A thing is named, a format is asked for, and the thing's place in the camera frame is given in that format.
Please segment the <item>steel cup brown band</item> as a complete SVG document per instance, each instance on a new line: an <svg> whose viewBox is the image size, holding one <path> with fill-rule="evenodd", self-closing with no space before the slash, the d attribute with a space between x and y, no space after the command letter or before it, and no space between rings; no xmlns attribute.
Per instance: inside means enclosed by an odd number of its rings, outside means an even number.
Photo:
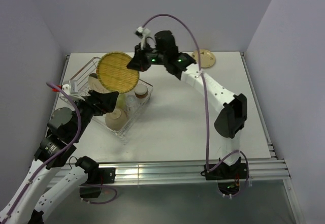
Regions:
<svg viewBox="0 0 325 224"><path fill-rule="evenodd" d="M144 84L138 84L134 88L134 93L135 93L135 96L138 99L144 99L144 98L146 98L148 96L148 88Z"/></svg>

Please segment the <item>beige floral ceramic bowl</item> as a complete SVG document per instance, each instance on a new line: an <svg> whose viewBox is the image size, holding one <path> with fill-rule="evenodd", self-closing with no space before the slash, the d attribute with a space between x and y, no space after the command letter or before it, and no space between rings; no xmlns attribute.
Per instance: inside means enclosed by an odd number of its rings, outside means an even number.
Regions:
<svg viewBox="0 0 325 224"><path fill-rule="evenodd" d="M121 108L116 107L113 112L107 113L105 116L106 126L114 131L121 130L127 123L127 114Z"/></svg>

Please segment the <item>yellow ceramic mug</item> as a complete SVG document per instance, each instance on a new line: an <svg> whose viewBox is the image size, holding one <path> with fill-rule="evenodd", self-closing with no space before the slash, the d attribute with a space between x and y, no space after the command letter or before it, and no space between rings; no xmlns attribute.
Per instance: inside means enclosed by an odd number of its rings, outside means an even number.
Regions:
<svg viewBox="0 0 325 224"><path fill-rule="evenodd" d="M126 94L120 93L116 101L116 108L125 110L126 109Z"/></svg>

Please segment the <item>beige patterned plate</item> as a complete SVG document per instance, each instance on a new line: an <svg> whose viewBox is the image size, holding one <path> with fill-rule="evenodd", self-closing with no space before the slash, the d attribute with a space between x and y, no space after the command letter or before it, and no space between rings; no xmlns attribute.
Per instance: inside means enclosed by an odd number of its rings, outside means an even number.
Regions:
<svg viewBox="0 0 325 224"><path fill-rule="evenodd" d="M216 57L215 55L206 49L200 49L199 52L194 51L191 54L192 58L196 60L196 62L199 61L199 56L201 58L201 68L210 68L215 65L216 63Z"/></svg>

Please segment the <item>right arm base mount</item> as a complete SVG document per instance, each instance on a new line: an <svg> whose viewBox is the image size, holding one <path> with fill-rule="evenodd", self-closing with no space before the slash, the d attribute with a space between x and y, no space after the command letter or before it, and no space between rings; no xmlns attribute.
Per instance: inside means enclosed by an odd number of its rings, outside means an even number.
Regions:
<svg viewBox="0 0 325 224"><path fill-rule="evenodd" d="M241 187L240 180L248 179L247 174L248 169L246 163L238 163L234 166L228 166L222 163L212 172L208 172L206 165L204 165L204 170L200 173L208 181L218 181L218 188L225 195L236 194Z"/></svg>

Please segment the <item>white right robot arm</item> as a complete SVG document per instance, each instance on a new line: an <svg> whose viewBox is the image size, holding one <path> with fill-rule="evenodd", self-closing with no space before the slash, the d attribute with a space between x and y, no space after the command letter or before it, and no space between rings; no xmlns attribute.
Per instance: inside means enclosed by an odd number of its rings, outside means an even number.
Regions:
<svg viewBox="0 0 325 224"><path fill-rule="evenodd" d="M144 72L152 65L164 66L169 74L204 96L205 107L212 105L217 113L214 128L222 141L220 173L225 178L233 177L240 159L240 132L247 120L246 96L227 90L200 68L197 59L179 52L171 31L156 33L154 47L147 42L149 29L138 27L135 34L141 41L135 46L134 56L127 68Z"/></svg>

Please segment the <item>woven bamboo tray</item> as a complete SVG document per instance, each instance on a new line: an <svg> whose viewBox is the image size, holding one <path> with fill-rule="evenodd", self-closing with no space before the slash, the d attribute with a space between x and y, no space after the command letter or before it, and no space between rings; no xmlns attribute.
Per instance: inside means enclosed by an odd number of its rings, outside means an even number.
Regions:
<svg viewBox="0 0 325 224"><path fill-rule="evenodd" d="M128 69L131 57L123 52L110 52L101 57L96 74L101 85L109 91L127 93L139 82L139 72Z"/></svg>

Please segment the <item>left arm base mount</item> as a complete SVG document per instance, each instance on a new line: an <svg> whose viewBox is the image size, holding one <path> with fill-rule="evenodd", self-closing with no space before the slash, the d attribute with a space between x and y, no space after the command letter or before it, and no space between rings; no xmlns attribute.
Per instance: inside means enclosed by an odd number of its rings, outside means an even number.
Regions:
<svg viewBox="0 0 325 224"><path fill-rule="evenodd" d="M116 176L116 168L104 167L94 170L88 176L87 181L79 188L79 196L81 202L92 205L104 205L113 202L118 197L118 191L114 187L108 185L114 183ZM107 190L112 197L105 201L94 201L104 191Z"/></svg>

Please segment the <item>clear plastic cup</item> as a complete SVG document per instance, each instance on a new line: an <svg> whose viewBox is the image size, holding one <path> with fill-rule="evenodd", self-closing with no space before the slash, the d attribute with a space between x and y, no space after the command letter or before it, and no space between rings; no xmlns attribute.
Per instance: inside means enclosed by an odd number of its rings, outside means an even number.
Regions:
<svg viewBox="0 0 325 224"><path fill-rule="evenodd" d="M125 98L125 105L126 105L127 112L129 114L134 114L139 107L139 102L137 97L133 94L127 95Z"/></svg>

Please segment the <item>beige plate green spot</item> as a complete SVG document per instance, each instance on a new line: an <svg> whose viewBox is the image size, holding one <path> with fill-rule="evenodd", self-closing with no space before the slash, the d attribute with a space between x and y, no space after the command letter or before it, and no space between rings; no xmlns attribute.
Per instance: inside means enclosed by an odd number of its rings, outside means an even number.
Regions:
<svg viewBox="0 0 325 224"><path fill-rule="evenodd" d="M88 76L88 85L89 85L89 89L94 90L98 93L103 93L103 94L110 93L109 90L107 90L102 86L96 73L91 73Z"/></svg>

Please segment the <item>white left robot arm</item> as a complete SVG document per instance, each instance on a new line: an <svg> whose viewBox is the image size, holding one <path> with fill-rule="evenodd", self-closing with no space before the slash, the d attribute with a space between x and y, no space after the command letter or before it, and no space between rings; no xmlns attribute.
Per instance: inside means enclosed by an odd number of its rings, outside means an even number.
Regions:
<svg viewBox="0 0 325 224"><path fill-rule="evenodd" d="M80 100L66 96L73 108L62 107L53 112L47 123L47 136L41 141L28 174L1 211L1 223L43 223L45 215L74 188L100 179L98 163L83 156L66 177L49 191L45 190L76 150L75 144L92 118L113 112L118 96L118 92L93 90Z"/></svg>

